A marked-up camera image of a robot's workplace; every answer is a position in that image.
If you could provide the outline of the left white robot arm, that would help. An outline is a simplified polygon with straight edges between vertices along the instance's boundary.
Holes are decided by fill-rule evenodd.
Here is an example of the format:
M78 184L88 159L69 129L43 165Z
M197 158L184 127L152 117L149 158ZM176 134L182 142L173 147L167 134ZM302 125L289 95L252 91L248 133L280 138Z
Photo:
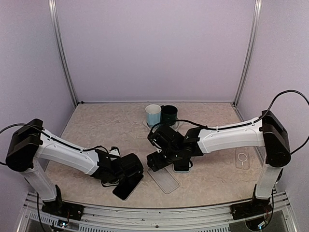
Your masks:
M125 201L143 179L144 168L137 155L121 156L117 147L110 150L98 145L85 148L63 140L43 127L43 121L12 124L18 127L11 138L4 165L19 172L37 191L41 200L57 215L67 211L60 188L53 184L41 167L45 159L74 168L100 180L102 186L113 187L113 194Z

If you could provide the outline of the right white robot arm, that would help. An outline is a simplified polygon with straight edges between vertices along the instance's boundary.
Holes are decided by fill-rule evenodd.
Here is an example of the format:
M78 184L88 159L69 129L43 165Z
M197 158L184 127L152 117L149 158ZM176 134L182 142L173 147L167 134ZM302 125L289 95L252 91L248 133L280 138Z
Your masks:
M291 161L287 130L270 110L260 117L223 127L209 128L196 124L185 135L169 124L151 129L147 139L157 149L147 156L147 165L154 172L170 164L214 151L239 147L264 147L265 162L247 211L256 215L266 206L282 169Z

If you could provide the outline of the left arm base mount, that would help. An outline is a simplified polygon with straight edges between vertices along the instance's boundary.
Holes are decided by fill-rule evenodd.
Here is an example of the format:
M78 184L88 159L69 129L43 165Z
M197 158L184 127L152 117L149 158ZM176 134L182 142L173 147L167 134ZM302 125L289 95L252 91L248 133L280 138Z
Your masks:
M42 211L54 216L66 218L69 220L80 221L84 212L84 206L74 203L66 203L59 208L43 205Z

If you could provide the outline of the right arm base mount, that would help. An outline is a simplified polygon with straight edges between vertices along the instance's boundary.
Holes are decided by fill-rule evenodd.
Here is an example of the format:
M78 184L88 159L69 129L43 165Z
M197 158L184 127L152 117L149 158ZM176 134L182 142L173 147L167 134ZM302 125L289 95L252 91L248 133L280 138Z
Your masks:
M237 203L230 206L233 220L250 218L272 211L270 199L252 199L249 202Z

